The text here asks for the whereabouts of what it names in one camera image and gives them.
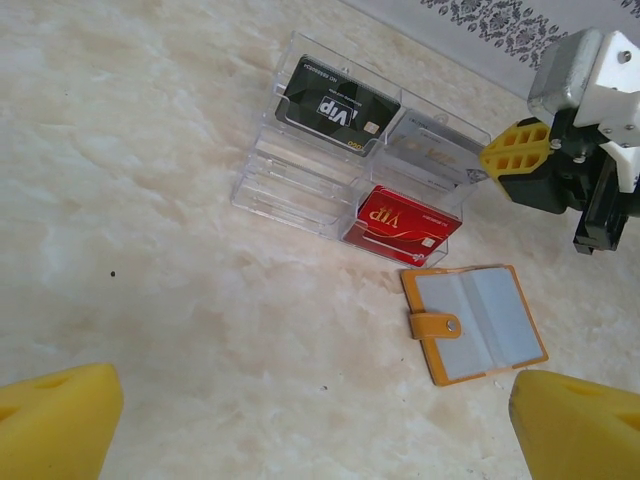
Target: card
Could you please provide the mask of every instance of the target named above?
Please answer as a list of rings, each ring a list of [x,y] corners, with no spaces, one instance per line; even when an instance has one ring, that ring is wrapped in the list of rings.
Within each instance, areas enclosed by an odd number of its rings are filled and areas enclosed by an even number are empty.
[[[392,155],[456,184],[489,178],[478,160],[482,144],[415,110],[400,119],[389,144]]]
[[[276,109],[281,122],[365,156],[400,103],[314,58],[300,58]]]
[[[378,185],[344,240],[420,267],[460,225],[456,217]]]

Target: chip on card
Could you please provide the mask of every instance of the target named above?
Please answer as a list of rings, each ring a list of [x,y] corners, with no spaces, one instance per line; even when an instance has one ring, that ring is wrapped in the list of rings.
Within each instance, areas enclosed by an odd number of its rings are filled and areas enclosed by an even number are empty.
[[[399,109],[392,97],[303,55],[276,117],[365,156]]]

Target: marble surface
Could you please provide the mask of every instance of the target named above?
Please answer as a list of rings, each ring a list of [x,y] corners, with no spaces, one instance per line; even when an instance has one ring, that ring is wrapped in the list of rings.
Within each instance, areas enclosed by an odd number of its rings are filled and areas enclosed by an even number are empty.
[[[515,372],[435,387],[397,265],[229,202],[293,29],[494,135],[519,99],[337,0],[5,0],[0,21],[0,384],[113,362],[103,478],[528,478]],[[640,391],[640,222],[589,258],[577,219],[485,182],[443,265],[514,264],[541,368]]]

